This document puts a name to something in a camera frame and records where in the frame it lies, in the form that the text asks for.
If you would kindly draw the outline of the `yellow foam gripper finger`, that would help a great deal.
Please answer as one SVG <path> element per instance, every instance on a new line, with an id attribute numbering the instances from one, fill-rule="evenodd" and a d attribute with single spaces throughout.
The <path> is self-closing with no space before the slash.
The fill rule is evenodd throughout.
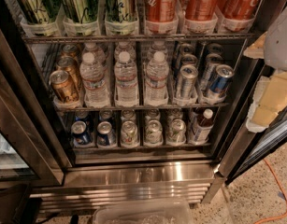
<path id="1" fill-rule="evenodd" d="M 267 32 L 264 32 L 255 42 L 243 51 L 243 55 L 251 59 L 263 59 L 266 35 Z"/>
<path id="2" fill-rule="evenodd" d="M 276 71 L 271 77 L 261 76 L 252 96 L 246 127 L 260 133 L 275 120 L 287 106 L 287 72 Z"/>

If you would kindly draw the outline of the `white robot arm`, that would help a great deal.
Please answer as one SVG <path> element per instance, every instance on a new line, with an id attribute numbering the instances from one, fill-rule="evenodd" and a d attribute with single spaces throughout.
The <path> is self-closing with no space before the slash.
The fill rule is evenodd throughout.
<path id="1" fill-rule="evenodd" d="M 275 70 L 271 77 L 260 77 L 247 116 L 247 129 L 260 133 L 287 106 L 287 7 L 243 55 L 263 59 Z"/>

